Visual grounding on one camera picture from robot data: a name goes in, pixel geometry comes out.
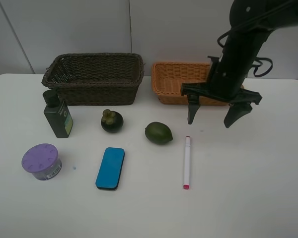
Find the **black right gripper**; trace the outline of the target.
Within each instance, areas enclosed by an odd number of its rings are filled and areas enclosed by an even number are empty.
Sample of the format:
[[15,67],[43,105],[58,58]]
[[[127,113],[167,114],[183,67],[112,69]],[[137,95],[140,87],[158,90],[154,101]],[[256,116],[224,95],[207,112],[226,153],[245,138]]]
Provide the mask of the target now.
[[206,97],[224,103],[234,104],[230,106],[224,118],[226,128],[232,126],[238,119],[252,111],[250,103],[259,104],[262,96],[258,92],[242,89],[245,76],[236,76],[231,65],[224,65],[219,57],[209,56],[211,65],[207,79],[201,83],[183,83],[181,95],[188,100],[188,124],[192,124],[194,117],[200,108],[200,97]]

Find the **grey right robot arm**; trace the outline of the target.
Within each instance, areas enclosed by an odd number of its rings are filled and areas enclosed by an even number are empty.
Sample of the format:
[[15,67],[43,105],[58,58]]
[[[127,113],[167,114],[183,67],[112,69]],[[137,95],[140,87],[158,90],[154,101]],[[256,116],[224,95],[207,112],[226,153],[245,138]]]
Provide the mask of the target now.
[[241,86],[251,68],[257,71],[269,58],[257,56],[272,32],[279,28],[298,26],[298,0],[235,0],[229,14],[231,29],[222,34],[222,55],[211,57],[206,82],[183,83],[181,95],[188,100],[188,123],[192,124],[200,107],[200,97],[229,104],[224,118],[229,128],[238,119],[252,111],[262,96]]

